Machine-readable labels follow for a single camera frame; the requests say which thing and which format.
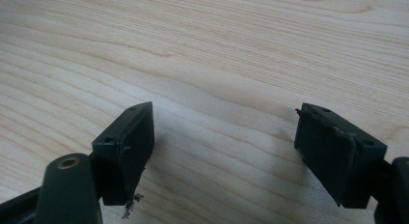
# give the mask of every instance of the round hole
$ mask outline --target round hole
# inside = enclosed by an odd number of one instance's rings
[[[109,138],[108,137],[108,138],[105,139],[105,143],[107,143],[107,144],[112,143],[112,142],[114,142],[114,140],[115,140],[115,138]]]
[[[364,144],[369,145],[369,146],[375,145],[375,143],[373,143],[373,142],[370,141],[370,140],[364,140],[363,142],[364,142]]]
[[[73,166],[77,165],[79,163],[79,158],[78,157],[70,157],[70,158],[66,158],[61,160],[58,163],[58,168],[59,169],[68,169],[68,168],[72,168]]]

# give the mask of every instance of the light wood surface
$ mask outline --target light wood surface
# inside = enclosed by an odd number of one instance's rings
[[[0,0],[0,202],[151,100],[130,219],[373,223],[293,148],[302,102],[409,155],[409,0]]]

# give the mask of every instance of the black plastic bracket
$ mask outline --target black plastic bracket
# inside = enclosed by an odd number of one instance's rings
[[[378,201],[375,222],[409,224],[409,158],[384,160],[387,146],[333,111],[304,103],[294,147],[338,205]]]
[[[129,107],[96,138],[91,155],[54,160],[42,187],[1,204],[0,223],[101,223],[100,197],[106,206],[126,205],[128,217],[153,144],[152,103]]]

